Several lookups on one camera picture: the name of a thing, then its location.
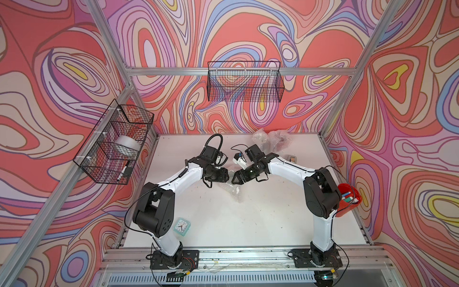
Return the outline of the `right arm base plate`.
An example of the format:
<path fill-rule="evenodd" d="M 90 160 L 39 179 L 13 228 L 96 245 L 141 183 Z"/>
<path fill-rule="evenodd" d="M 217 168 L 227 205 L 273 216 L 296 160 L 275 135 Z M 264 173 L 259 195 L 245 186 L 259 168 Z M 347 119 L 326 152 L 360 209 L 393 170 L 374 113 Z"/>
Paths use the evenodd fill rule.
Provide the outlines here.
<path fill-rule="evenodd" d="M 292 249 L 287 253 L 296 268 L 339 269 L 343 262 L 336 247 L 322 252 L 319 249 Z"/>

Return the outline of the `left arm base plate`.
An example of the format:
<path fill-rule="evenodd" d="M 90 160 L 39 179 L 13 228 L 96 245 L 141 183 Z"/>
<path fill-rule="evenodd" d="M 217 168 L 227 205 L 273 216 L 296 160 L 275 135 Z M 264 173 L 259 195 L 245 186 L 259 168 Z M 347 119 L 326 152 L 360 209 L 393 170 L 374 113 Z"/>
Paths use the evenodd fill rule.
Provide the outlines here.
<path fill-rule="evenodd" d="M 193 271 L 198 267 L 200 251 L 197 249 L 179 250 L 174 256 L 167 256 L 160 251 L 148 255 L 151 270 Z"/>

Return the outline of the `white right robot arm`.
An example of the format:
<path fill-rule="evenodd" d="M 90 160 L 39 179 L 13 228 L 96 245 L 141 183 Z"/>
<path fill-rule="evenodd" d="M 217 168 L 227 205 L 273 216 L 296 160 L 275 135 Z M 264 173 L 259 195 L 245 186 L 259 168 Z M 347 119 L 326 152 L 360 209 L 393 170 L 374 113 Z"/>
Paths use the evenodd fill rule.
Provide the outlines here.
<path fill-rule="evenodd" d="M 308 169 L 287 161 L 278 154 L 265 154 L 257 145 L 237 153 L 233 162 L 241 167 L 231 180 L 234 185 L 257 181 L 265 173 L 282 177 L 302 187 L 306 206 L 314 215 L 312 249 L 325 253 L 335 248 L 332 220 L 338 211 L 342 195 L 327 168 Z"/>

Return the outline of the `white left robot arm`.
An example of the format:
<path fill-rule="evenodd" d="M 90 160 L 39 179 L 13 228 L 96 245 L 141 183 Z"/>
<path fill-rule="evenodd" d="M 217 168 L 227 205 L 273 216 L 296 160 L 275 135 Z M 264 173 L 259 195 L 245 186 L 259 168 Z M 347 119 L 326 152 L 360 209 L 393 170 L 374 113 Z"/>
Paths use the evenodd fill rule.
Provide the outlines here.
<path fill-rule="evenodd" d="M 178 173 L 157 184 L 148 182 L 136 202 L 132 222 L 141 233 L 149 234 L 162 254 L 174 257 L 182 243 L 173 234 L 175 200 L 181 192 L 202 181 L 211 188 L 214 182 L 226 183 L 228 170 L 223 167 L 228 157 L 214 147 L 203 148 L 201 154 L 185 161 Z"/>

